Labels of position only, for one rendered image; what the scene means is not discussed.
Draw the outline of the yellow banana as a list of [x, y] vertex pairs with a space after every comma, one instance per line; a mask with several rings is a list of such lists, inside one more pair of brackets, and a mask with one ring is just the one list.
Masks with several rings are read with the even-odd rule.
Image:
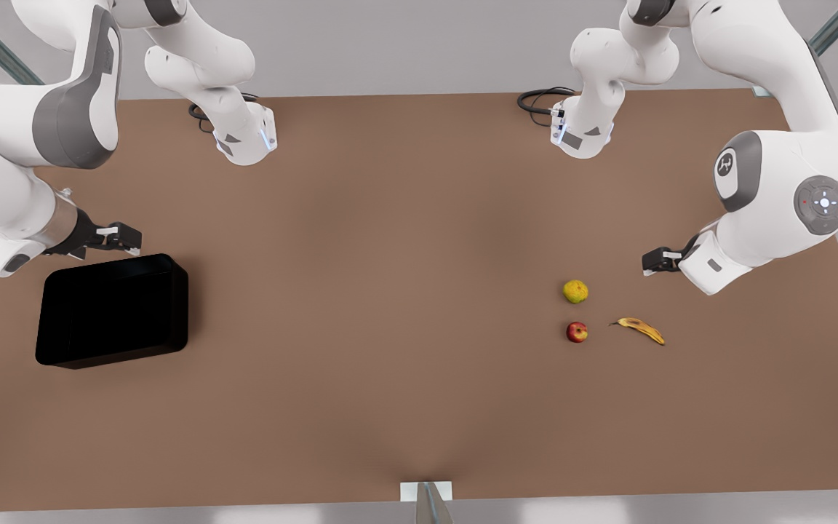
[[620, 319], [616, 319], [614, 322], [610, 322], [610, 325], [619, 325], [623, 326], [623, 328], [631, 328], [632, 330], [642, 333], [642, 335], [648, 336], [648, 338], [651, 338], [652, 341], [661, 346], [666, 344], [662, 332], [654, 326], [649, 325], [648, 322], [642, 321], [642, 319], [635, 317], [621, 317]]

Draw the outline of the black storage box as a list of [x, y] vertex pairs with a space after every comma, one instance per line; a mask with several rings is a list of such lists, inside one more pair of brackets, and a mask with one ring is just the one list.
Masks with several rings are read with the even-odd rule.
[[188, 305], [188, 273], [166, 253], [61, 269], [44, 281], [34, 357], [76, 370], [173, 354]]

